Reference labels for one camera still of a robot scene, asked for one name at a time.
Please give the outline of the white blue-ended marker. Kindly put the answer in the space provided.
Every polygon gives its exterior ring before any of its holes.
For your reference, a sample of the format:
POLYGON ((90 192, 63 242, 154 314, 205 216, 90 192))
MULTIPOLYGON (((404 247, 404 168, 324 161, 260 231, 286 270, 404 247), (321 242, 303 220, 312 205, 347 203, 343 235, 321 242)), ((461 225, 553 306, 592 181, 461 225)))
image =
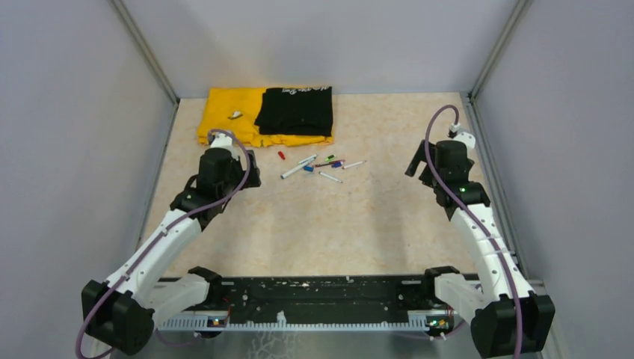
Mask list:
POLYGON ((318 174, 323 176, 323 177, 325 177, 325 178, 327 178, 327 179, 329 179, 329 180, 331 180, 331 181, 334 181, 334 182, 337 182, 337 183, 343 183, 342 180, 340 180, 340 179, 338 179, 338 178, 336 178, 336 177, 334 177, 334 176, 332 176, 330 174, 327 174, 327 173, 325 173, 323 171, 319 171, 318 174))

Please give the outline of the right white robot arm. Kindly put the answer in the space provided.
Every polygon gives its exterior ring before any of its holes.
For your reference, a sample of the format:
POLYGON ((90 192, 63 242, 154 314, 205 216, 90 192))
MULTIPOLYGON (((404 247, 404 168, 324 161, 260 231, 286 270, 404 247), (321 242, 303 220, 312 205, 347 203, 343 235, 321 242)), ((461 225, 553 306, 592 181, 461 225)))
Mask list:
POLYGON ((525 279, 499 232, 487 192, 470 180, 474 162, 465 143, 421 141, 405 171, 431 188, 449 223, 462 235, 472 257, 478 284, 449 267, 429 269, 432 280, 421 288, 430 308, 448 304, 469 325, 482 358, 540 352, 555 315, 548 295, 538 294, 525 279))

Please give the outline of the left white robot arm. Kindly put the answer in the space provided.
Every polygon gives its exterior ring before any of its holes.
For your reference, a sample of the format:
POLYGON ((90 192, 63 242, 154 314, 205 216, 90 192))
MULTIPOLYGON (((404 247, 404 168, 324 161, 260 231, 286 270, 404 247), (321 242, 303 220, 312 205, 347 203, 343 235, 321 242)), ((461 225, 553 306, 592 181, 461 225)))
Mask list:
POLYGON ((231 197, 260 185, 252 150, 239 155, 230 146, 209 148, 200 157, 198 174, 174 198, 150 239, 103 282, 90 280, 82 289, 83 323, 76 337, 76 357, 84 356, 85 335, 108 345, 104 356, 114 350, 134 355, 160 325, 184 309, 195 304, 207 310, 219 307, 224 289, 203 274, 187 274, 159 289, 155 285, 231 197))

